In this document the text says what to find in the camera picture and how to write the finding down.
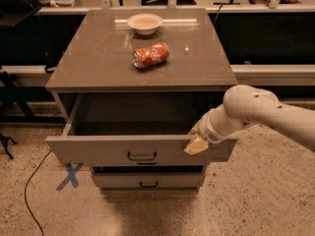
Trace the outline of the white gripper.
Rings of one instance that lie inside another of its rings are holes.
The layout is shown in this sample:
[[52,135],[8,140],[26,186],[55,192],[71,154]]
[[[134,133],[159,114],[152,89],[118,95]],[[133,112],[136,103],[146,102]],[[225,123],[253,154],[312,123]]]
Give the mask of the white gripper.
[[225,140],[227,138],[227,120],[224,111],[208,111],[205,113],[189,131],[189,135],[195,135],[184,151],[191,155],[197,154],[206,150],[209,143],[218,144]]

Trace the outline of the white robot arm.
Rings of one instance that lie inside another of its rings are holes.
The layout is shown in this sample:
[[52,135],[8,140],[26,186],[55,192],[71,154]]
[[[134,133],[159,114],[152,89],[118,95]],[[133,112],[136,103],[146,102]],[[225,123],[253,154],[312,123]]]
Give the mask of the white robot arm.
[[247,85],[232,87],[223,96],[222,104],[209,110],[194,125],[189,154],[218,144],[235,131],[254,124],[269,127],[296,143],[315,151],[315,111],[279,102],[270,91]]

